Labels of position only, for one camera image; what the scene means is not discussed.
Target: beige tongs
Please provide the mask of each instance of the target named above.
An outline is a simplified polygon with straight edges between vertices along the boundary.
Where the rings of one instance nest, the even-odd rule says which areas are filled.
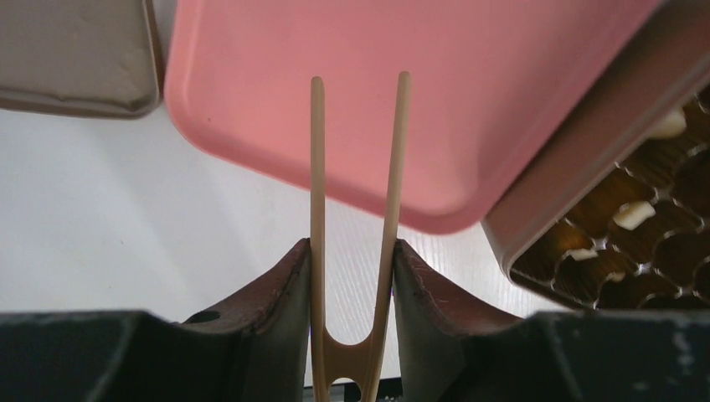
[[[394,111],[394,136],[389,161],[387,207],[373,329],[359,344],[343,345],[333,339],[326,329],[323,266],[326,218],[325,88],[320,77],[311,81],[311,359],[313,391],[317,402],[328,401],[331,384],[341,378],[352,379],[358,384],[363,394],[363,402],[374,402],[377,396],[392,289],[392,254],[399,225],[404,145],[409,121],[409,93],[409,73],[402,72],[399,74]]]

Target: white table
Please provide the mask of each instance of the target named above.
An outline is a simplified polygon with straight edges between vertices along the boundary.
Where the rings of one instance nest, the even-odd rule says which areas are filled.
[[[166,43],[174,3],[156,9]],[[201,153],[162,106],[138,121],[0,111],[4,312],[140,308],[182,321],[270,269],[308,236],[308,214],[307,192]],[[381,230],[327,204],[327,325],[341,342],[369,333]],[[495,307],[560,308],[505,279],[480,226],[400,237]],[[382,374],[399,376],[394,324]]]

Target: white surface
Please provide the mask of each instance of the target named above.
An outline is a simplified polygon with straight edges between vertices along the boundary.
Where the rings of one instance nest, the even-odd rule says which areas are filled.
[[[172,10],[157,2],[163,41]],[[139,121],[0,111],[5,312],[142,308],[182,321],[271,268],[308,236],[308,213],[307,192],[201,153],[162,106]],[[341,342],[369,332],[381,230],[327,204],[327,326]],[[558,308],[509,284],[479,226],[400,237],[495,307]],[[383,377],[399,376],[391,318]]]

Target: pink tray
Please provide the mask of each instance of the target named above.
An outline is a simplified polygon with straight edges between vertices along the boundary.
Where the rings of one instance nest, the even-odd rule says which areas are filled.
[[[382,214],[408,70],[401,220],[450,233],[487,213],[658,3],[181,1],[165,98],[196,147],[308,188],[322,76],[327,193]]]

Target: round hole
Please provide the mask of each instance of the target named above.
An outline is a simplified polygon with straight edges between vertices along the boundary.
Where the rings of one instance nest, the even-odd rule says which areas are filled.
[[[200,322],[210,322],[210,321],[216,320],[217,318],[219,318],[218,312],[211,312],[211,311],[207,310],[204,312],[198,312],[197,314],[194,314],[192,317],[188,318],[188,320],[185,323],[186,324],[197,324]]]

